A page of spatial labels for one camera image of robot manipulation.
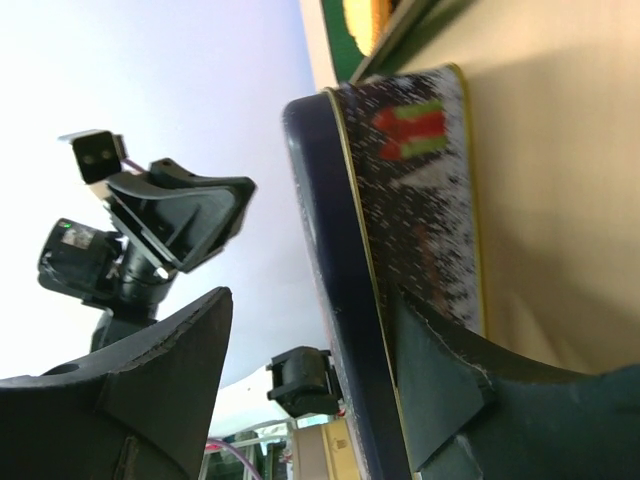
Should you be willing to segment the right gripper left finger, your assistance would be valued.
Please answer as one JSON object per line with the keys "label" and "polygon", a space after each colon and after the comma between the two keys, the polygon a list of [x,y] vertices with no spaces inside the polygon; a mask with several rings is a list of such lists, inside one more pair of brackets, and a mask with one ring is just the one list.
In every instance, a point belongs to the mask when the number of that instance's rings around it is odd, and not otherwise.
{"label": "right gripper left finger", "polygon": [[2,478],[197,478],[232,314],[219,287],[43,375],[2,380]]}

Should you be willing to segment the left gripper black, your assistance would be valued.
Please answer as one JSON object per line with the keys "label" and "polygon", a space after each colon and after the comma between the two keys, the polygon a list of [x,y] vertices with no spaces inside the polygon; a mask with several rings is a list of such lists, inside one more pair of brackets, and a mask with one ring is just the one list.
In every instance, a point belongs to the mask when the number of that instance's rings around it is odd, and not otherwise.
{"label": "left gripper black", "polygon": [[57,220],[37,265],[41,287],[128,320],[151,320],[174,274],[219,254],[242,228],[256,191],[248,177],[195,175],[171,159],[107,178],[117,231]]}

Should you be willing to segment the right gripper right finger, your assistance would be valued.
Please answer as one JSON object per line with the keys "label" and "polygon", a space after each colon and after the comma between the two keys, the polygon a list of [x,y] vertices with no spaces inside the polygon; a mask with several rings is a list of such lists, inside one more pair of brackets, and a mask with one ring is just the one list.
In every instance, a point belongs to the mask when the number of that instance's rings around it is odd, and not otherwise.
{"label": "right gripper right finger", "polygon": [[411,468],[425,479],[635,479],[639,369],[556,368],[389,298]]}

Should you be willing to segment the gold tin lid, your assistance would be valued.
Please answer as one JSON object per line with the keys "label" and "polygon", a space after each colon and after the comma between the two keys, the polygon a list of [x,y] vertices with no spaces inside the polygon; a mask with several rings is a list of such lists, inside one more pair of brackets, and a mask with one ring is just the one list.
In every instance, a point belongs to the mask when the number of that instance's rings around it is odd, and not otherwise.
{"label": "gold tin lid", "polygon": [[461,69],[327,88],[282,125],[348,424],[367,479],[409,479],[390,291],[485,332]]}

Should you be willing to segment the black cookie tray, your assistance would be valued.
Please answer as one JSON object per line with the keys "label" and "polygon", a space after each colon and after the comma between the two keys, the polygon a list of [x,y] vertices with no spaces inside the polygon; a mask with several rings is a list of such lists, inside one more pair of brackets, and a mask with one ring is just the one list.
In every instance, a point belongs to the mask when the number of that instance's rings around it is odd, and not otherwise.
{"label": "black cookie tray", "polygon": [[472,1],[322,1],[331,83],[395,73]]}

